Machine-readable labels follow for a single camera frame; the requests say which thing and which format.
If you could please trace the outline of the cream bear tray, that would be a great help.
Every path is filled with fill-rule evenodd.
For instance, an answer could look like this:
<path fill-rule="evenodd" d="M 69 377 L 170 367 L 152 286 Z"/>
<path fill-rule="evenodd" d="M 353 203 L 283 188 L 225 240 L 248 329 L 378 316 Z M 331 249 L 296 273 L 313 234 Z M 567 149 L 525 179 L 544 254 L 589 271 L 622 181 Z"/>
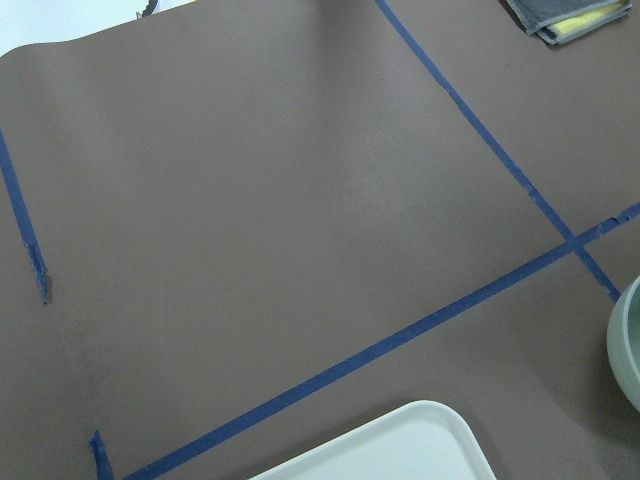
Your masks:
<path fill-rule="evenodd" d="M 258 479 L 493 479 L 464 418 L 410 402 L 256 476 Z"/>

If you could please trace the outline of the grey folded cloth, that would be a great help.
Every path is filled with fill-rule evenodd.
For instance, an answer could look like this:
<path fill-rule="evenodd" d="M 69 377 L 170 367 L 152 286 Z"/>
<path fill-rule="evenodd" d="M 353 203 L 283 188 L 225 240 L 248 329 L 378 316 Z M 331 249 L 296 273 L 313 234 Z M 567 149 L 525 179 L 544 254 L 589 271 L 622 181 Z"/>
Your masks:
<path fill-rule="evenodd" d="M 527 35 L 563 45 L 628 15 L 627 0 L 506 0 Z"/>

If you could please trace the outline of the reacher grabber tool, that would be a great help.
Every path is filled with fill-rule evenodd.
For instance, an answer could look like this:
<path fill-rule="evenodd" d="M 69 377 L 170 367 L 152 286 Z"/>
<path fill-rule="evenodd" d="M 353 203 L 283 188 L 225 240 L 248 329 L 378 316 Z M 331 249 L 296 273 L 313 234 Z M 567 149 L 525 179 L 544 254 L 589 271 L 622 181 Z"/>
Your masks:
<path fill-rule="evenodd" d="M 155 12 L 158 3 L 158 0 L 149 0 L 143 10 L 136 12 L 136 19 L 139 20 L 151 16 Z"/>

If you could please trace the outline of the green ceramic bowl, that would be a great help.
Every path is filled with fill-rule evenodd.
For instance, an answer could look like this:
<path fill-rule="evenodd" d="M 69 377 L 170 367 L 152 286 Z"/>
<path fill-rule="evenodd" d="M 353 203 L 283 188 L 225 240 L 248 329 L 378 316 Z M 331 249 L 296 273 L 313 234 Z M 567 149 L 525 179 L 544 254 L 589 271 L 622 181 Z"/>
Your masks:
<path fill-rule="evenodd" d="M 607 327 L 606 347 L 618 386 L 639 410 L 639 278 L 633 280 L 614 305 Z"/>

